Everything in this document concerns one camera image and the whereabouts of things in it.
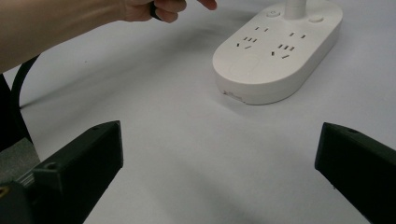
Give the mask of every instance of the black cable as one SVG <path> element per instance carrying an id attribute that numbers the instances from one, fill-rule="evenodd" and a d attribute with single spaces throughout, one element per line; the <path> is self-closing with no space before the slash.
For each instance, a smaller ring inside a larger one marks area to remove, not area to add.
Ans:
<path id="1" fill-rule="evenodd" d="M 12 83 L 12 89 L 10 94 L 10 107 L 15 124 L 19 131 L 23 134 L 23 136 L 26 137 L 31 143 L 33 143 L 32 138 L 27 130 L 26 124 L 21 114 L 20 96 L 23 81 L 25 80 L 26 75 L 35 63 L 35 60 L 37 60 L 38 56 L 39 55 L 35 56 L 33 59 L 21 65 L 17 75 L 15 76 L 14 82 Z"/>

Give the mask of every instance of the finger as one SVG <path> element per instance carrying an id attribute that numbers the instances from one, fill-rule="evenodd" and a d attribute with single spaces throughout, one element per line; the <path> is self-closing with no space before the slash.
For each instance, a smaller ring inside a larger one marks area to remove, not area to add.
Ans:
<path id="1" fill-rule="evenodd" d="M 186 9 L 185 0 L 155 0 L 154 5 L 168 12 L 181 12 Z"/>
<path id="2" fill-rule="evenodd" d="M 215 10 L 218 7 L 216 0 L 198 0 L 198 2 L 209 10 Z"/>
<path id="3" fill-rule="evenodd" d="M 176 12 L 169 12 L 166 10 L 163 10 L 162 8 L 157 8 L 155 10 L 155 14 L 165 22 L 171 23 L 177 20 L 178 14 Z"/>

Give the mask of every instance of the screw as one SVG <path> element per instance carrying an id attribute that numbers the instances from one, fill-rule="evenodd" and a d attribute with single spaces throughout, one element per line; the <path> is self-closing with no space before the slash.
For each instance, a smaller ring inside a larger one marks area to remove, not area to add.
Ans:
<path id="1" fill-rule="evenodd" d="M 10 191 L 9 186 L 0 187 L 0 199 L 6 196 Z"/>

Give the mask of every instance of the power strip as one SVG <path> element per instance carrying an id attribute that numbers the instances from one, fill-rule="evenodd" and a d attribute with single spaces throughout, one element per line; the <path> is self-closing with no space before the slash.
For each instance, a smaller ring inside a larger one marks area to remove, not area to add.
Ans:
<path id="1" fill-rule="evenodd" d="M 248 105 L 291 96 L 335 44 L 342 19 L 342 9 L 326 0 L 266 8 L 216 50 L 220 91 Z"/>

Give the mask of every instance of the power switch button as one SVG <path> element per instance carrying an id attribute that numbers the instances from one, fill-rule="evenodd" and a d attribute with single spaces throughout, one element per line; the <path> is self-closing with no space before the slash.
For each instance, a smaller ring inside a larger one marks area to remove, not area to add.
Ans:
<path id="1" fill-rule="evenodd" d="M 312 16 L 311 18 L 309 18 L 309 21 L 312 23 L 322 22 L 322 21 L 324 21 L 324 17 L 322 17 L 320 15 Z"/>
<path id="2" fill-rule="evenodd" d="M 267 12 L 267 17 L 269 18 L 278 17 L 278 16 L 280 16 L 280 11 L 271 10 Z"/>

